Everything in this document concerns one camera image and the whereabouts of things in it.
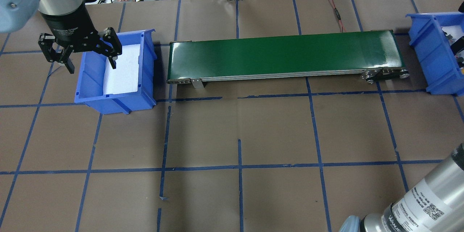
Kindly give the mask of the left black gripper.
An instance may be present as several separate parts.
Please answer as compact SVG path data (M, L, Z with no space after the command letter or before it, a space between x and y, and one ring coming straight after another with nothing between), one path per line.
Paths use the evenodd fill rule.
M69 59L71 53L95 51L108 57L111 68L116 69L116 60L123 50L113 27L98 32L86 9L76 9L60 16L44 14L43 18L52 34L41 33L38 45L48 62L58 62L74 74L75 67ZM57 52L53 44L61 45L63 50Z

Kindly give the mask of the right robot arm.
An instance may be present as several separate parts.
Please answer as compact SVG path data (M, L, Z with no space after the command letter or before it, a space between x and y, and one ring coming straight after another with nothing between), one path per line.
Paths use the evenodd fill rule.
M464 150L460 144L383 213L349 216L341 232L462 232Z

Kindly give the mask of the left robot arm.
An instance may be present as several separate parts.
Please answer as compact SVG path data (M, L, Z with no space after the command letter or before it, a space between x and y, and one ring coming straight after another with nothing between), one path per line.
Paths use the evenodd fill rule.
M64 65L68 72L75 67L69 60L71 53L93 51L108 58L113 69L123 53L122 44L112 27L96 30L86 9L93 0L1 0L1 32L22 29L39 12L50 29L41 33L38 45L47 62Z

